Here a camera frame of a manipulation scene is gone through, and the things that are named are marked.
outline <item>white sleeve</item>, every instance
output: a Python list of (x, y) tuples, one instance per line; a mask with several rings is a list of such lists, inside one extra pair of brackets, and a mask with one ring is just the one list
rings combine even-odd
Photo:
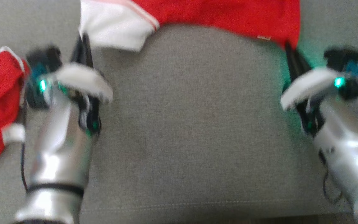
[(80, 34), (91, 47), (114, 47), (139, 52), (158, 21), (130, 0), (81, 0)]

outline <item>metallic cylinder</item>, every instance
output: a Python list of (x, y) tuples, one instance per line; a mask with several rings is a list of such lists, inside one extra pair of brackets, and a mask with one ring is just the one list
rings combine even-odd
[(342, 190), (358, 220), (358, 118), (341, 98), (329, 96), (320, 104), (324, 125), (314, 145), (324, 155), (334, 183)]
[(82, 196), (50, 185), (84, 189), (88, 184), (93, 138), (79, 125), (80, 110), (59, 89), (50, 88), (47, 120), (37, 139), (36, 158), (25, 205), (16, 213), (16, 221), (53, 220), (79, 223)]

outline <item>black cable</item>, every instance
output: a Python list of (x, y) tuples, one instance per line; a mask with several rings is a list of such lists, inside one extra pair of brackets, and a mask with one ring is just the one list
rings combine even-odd
[[(24, 130), (26, 130), (26, 113), (27, 113), (27, 101), (24, 99), (23, 102), (23, 111), (22, 111), (22, 119)], [(26, 177), (24, 175), (24, 154), (25, 154), (25, 141), (21, 144), (21, 154), (20, 154), (20, 173), (21, 173), (21, 181), (23, 182), (24, 189), (26, 193), (28, 192), (28, 187), (26, 183)]]
[(324, 180), (323, 180), (323, 193), (324, 193), (324, 197), (326, 200), (328, 200), (328, 202), (330, 202), (331, 204), (336, 204), (338, 203), (338, 201), (342, 198), (342, 190), (341, 193), (339, 194), (339, 196), (337, 196), (336, 198), (331, 198), (328, 194), (327, 194), (327, 190), (326, 190), (326, 183), (328, 180), (328, 175), (329, 175), (329, 171), (328, 171), (328, 167), (327, 167), (327, 171), (325, 172), (324, 175)]

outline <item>gray fabric surface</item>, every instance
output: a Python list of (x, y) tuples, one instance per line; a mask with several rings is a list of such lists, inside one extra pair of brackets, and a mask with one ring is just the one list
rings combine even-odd
[[(304, 0), (299, 44), (314, 65), (358, 47), (358, 1)], [(0, 46), (58, 45), (67, 60), (77, 0), (0, 0)], [(272, 43), (213, 28), (161, 28), (141, 53), (93, 52), (114, 88), (92, 158), (81, 223), (167, 223), (348, 211), (322, 196), (323, 166), (279, 97), (287, 67)], [(28, 115), (27, 176), (44, 113)], [(0, 223), (24, 201), (19, 145), (0, 157)]]

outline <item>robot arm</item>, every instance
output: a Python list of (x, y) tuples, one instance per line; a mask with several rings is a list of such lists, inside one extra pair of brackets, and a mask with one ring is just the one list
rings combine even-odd
[(304, 133), (312, 136), (320, 159), (358, 220), (358, 119), (348, 104), (358, 97), (358, 83), (343, 72), (347, 63), (358, 62), (358, 54), (342, 49), (325, 56), (328, 68), (304, 69), (305, 59), (287, 48), (291, 85), (281, 104), (284, 110), (297, 110)]
[(92, 147), (101, 129), (99, 102), (112, 101), (112, 89), (93, 69), (86, 35), (79, 38), (71, 63), (58, 61), (41, 51), (29, 58), (33, 76), (27, 101), (33, 108), (48, 108), (48, 117), (36, 142), (26, 201), (15, 216), (20, 224), (79, 223)]

